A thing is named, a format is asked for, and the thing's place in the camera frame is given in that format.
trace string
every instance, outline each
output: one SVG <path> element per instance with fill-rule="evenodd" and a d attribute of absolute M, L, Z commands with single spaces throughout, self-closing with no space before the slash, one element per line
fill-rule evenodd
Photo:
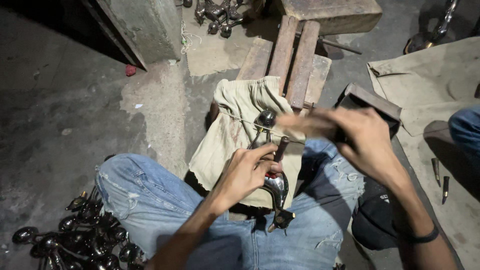
<path fill-rule="evenodd" d="M 238 119 L 238 120 L 240 120 L 240 121 L 243 121 L 243 122 L 252 124 L 252 125 L 257 126 L 257 127 L 259 127 L 259 128 L 263 128 L 263 129 L 269 130 L 269 131 L 272 133 L 272 135 L 275 135 L 275 136 L 277 136 L 277 137 L 286 136 L 286 135 L 284 135 L 283 133 L 281 133 L 281 132 L 279 132 L 279 131 L 275 131 L 275 130 L 273 130 L 273 129 L 271 129 L 271 128 L 264 127 L 264 126 L 259 125 L 259 124 L 255 124 L 255 123 L 253 123 L 253 122 L 250 122 L 250 121 L 245 120 L 245 119 L 243 119 L 243 118 L 240 118 L 240 117 L 238 117 L 238 116 L 235 116 L 235 115 L 232 115 L 232 114 L 229 114 L 229 113 L 226 113 L 226 112 L 222 112 L 222 111 L 221 111 L 221 113 L 226 114 L 226 115 L 228 115 L 228 116 L 230 116 L 230 117 L 233 117 L 233 118 L 235 118 L 235 119 Z M 294 138 L 292 138 L 292 137 L 290 137 L 290 136 L 288 136 L 288 137 L 289 137 L 289 139 L 290 139 L 290 142 L 296 142 L 296 143 L 305 144 L 304 141 L 299 141 L 299 140 L 294 139 Z"/>
<path fill-rule="evenodd" d="M 187 27 L 187 25 L 185 24 L 185 21 L 182 20 L 181 22 L 181 43 L 183 44 L 183 47 L 181 48 L 181 53 L 182 54 L 185 54 L 187 53 L 187 51 L 190 49 L 190 47 L 193 45 L 193 41 L 192 39 L 190 38 L 191 36 L 194 36 L 194 37 L 198 37 L 200 39 L 200 44 L 202 43 L 202 38 L 195 35 L 195 34 L 190 34 L 187 32 L 187 30 L 185 30 L 185 28 Z"/>

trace torn denim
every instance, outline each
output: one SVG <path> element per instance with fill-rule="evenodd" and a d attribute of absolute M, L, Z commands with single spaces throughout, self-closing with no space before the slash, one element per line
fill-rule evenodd
<path fill-rule="evenodd" d="M 267 233 L 274 214 L 228 221 L 228 211 L 205 233 L 186 269 L 331 270 L 348 222 L 363 192 L 363 176 L 324 140 L 307 140 L 304 156 L 318 157 L 315 179 L 287 210 L 296 218 L 286 230 Z M 121 154 L 98 170 L 104 210 L 151 258 L 203 198 L 148 157 Z"/>

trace wooden plank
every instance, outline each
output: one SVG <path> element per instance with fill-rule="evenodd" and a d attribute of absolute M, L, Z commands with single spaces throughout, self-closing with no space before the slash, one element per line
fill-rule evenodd
<path fill-rule="evenodd" d="M 315 20 L 320 34 L 361 33 L 372 30 L 382 16 L 375 0 L 280 0 L 283 14 L 300 21 Z"/>
<path fill-rule="evenodd" d="M 265 77 L 272 47 L 271 41 L 256 38 L 245 57 L 237 80 L 259 80 Z"/>
<path fill-rule="evenodd" d="M 292 58 L 293 41 L 295 40 L 295 32 L 299 21 L 295 17 L 282 17 L 280 24 L 280 31 L 275 44 L 273 52 L 272 63 L 270 64 L 269 76 L 278 76 L 278 91 L 279 95 L 283 94 L 285 80 L 287 79 L 288 69 L 290 68 L 290 61 Z"/>
<path fill-rule="evenodd" d="M 313 57 L 313 71 L 308 80 L 305 102 L 317 103 L 322 94 L 322 89 L 327 79 L 328 71 L 332 60 L 330 58 L 316 55 Z"/>
<path fill-rule="evenodd" d="M 294 111 L 301 111 L 307 94 L 308 81 L 313 71 L 313 56 L 317 46 L 320 24 L 307 21 L 300 36 L 300 43 L 295 54 L 290 81 L 285 98 Z"/>

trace concrete pillar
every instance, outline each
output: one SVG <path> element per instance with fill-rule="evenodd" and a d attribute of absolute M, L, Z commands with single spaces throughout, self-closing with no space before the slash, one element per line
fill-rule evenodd
<path fill-rule="evenodd" d="M 181 18 L 174 0 L 96 0 L 146 64 L 180 59 Z"/>

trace hand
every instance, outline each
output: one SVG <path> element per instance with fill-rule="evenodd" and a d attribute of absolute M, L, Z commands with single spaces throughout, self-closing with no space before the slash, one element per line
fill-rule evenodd
<path fill-rule="evenodd" d="M 205 199 L 211 202 L 215 215 L 221 215 L 261 187 L 265 173 L 281 172 L 280 164 L 269 160 L 273 159 L 269 153 L 276 150 L 276 145 L 267 144 L 254 150 L 237 149 L 233 153 L 227 170 Z"/>
<path fill-rule="evenodd" d="M 388 124 L 373 109 L 336 110 L 316 109 L 311 117 L 287 116 L 277 118 L 277 123 L 285 127 L 305 127 L 310 123 L 314 127 L 328 127 L 331 124 L 340 127 L 353 142 L 354 147 L 337 143 L 339 152 L 359 171 L 369 175 L 388 188 L 411 185 L 408 174 L 393 153 Z"/>

